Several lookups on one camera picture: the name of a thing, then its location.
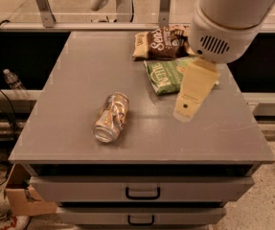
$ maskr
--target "floor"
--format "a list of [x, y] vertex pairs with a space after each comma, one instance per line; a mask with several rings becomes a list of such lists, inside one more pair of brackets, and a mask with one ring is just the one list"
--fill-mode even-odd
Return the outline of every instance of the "floor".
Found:
[[[110, 0], [100, 12], [89, 10], [90, 0], [49, 0], [57, 22], [88, 23], [91, 20], [115, 17], [115, 1]], [[158, 18], [159, 0], [134, 0], [134, 23], [155, 23]], [[195, 0], [172, 0], [171, 22], [185, 23], [193, 15]], [[38, 22], [40, 16], [34, 0], [0, 0], [0, 21]], [[267, 23], [275, 23], [275, 7]], [[275, 154], [275, 124], [260, 124], [261, 129]], [[0, 161], [7, 161], [11, 148], [0, 145]], [[0, 165], [0, 183], [4, 181], [7, 166]], [[255, 186], [238, 202], [226, 205], [227, 215], [217, 225], [216, 230], [275, 230], [275, 163], [261, 166], [253, 176]], [[0, 213], [10, 209], [4, 197], [4, 186], [0, 186]], [[56, 215], [33, 217], [28, 230], [73, 229], [72, 225], [63, 224]]]

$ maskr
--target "drawer handle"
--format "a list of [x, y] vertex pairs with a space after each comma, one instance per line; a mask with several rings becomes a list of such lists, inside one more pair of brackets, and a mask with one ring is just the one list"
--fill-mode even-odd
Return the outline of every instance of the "drawer handle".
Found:
[[133, 222], [131, 222], [130, 216], [127, 216], [127, 222], [131, 226], [152, 226], [155, 222], [155, 217], [152, 216], [151, 222], [149, 222], [149, 223], [133, 223]]
[[129, 194], [129, 188], [126, 187], [126, 197], [131, 200], [155, 200], [160, 197], [160, 188], [157, 188], [157, 193], [154, 196], [133, 196]]

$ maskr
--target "cabinet top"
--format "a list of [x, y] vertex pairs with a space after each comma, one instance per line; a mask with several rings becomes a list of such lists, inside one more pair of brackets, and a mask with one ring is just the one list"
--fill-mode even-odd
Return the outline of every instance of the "cabinet top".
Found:
[[[270, 163], [267, 145], [227, 65], [189, 123], [173, 117], [176, 94], [158, 97], [135, 32], [72, 32], [10, 160], [21, 164]], [[91, 132], [105, 98], [129, 98], [126, 127], [112, 144]]]

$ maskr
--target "gray cabinet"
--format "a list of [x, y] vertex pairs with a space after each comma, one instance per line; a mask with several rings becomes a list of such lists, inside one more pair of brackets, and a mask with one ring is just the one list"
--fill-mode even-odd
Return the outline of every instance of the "gray cabinet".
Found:
[[[176, 120], [176, 95], [157, 97], [131, 59], [135, 33], [71, 33], [10, 160], [78, 229], [206, 229], [274, 156], [226, 65], [194, 118]], [[116, 91], [126, 127], [102, 144], [91, 127]]]

